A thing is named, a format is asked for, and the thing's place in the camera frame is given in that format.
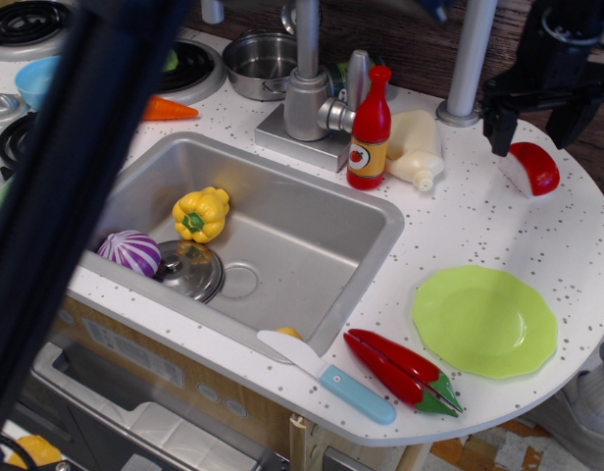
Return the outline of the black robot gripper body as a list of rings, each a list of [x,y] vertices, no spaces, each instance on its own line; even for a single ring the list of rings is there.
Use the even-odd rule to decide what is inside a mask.
[[[587,89],[604,92],[604,64],[589,60],[603,35],[604,9],[531,9],[514,65],[482,86],[481,110],[522,110]]]

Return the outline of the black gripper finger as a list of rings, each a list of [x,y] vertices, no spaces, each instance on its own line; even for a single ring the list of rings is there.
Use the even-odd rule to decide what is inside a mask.
[[[483,135],[491,145],[492,153],[505,157],[512,144],[520,112],[513,107],[483,106]]]
[[[604,102],[604,95],[594,92],[551,93],[552,110],[546,123],[546,132],[558,149],[574,142],[591,123]]]

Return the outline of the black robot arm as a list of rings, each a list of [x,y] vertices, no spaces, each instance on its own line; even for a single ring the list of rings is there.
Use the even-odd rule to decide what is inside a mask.
[[[563,387],[604,332],[604,197],[581,165],[556,157],[564,185],[534,200],[512,189],[476,130],[445,129],[449,173],[434,196],[419,196],[396,179],[382,198],[408,223],[372,285],[346,323],[376,328],[422,348],[409,309],[417,287],[435,272],[475,260],[485,245],[487,267],[536,288],[557,317],[556,354],[537,372],[511,380],[470,373],[457,385],[466,411],[457,419],[427,418],[402,406],[389,426],[375,424],[298,368],[255,347],[225,338],[150,298],[113,288],[83,267],[83,245],[126,157],[161,48],[135,39],[141,60],[134,80],[102,93],[117,134],[77,136],[68,125],[84,119],[89,98],[82,75],[109,61],[102,43],[109,22],[95,20],[75,42],[81,55],[67,69],[69,92],[58,96],[37,162],[25,167],[0,215],[0,431],[31,361],[67,292],[89,294],[119,320],[151,338],[183,348],[199,362],[348,440],[368,446],[410,445],[477,432],[514,418]]]

